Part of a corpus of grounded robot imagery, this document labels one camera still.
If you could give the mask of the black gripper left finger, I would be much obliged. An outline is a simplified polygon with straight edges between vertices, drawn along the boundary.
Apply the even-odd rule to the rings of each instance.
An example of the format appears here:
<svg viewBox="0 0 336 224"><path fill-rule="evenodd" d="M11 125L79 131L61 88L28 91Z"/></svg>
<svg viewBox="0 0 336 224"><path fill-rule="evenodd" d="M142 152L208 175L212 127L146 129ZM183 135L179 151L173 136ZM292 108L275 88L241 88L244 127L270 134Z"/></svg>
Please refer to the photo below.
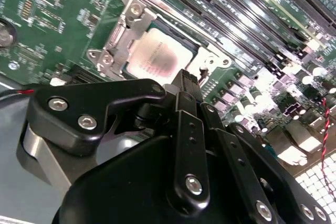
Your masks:
<svg viewBox="0 0 336 224"><path fill-rule="evenodd" d="M181 70L151 79L41 87L29 99L20 163L65 197L83 174L155 136L204 135L200 104Z"/></svg>

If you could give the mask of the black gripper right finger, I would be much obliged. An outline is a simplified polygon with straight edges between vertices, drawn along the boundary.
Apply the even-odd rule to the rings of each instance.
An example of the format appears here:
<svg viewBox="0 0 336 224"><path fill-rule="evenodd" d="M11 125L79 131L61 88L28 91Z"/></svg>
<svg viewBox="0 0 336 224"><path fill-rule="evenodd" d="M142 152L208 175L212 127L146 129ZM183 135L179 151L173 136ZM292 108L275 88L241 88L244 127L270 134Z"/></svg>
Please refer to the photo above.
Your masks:
<svg viewBox="0 0 336 224"><path fill-rule="evenodd" d="M242 125L223 126L216 109L203 101L194 75L190 88L206 135L233 187L228 201L239 223L331 222L323 207Z"/></svg>

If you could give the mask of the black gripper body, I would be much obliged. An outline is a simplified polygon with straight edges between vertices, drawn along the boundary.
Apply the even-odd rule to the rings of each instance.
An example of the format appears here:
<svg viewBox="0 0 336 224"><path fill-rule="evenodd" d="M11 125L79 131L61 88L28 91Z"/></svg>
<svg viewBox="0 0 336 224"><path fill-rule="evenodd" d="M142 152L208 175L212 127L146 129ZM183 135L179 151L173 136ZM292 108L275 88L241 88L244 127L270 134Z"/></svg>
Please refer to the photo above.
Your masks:
<svg viewBox="0 0 336 224"><path fill-rule="evenodd" d="M155 136L79 177L56 223L239 223L206 134Z"/></svg>

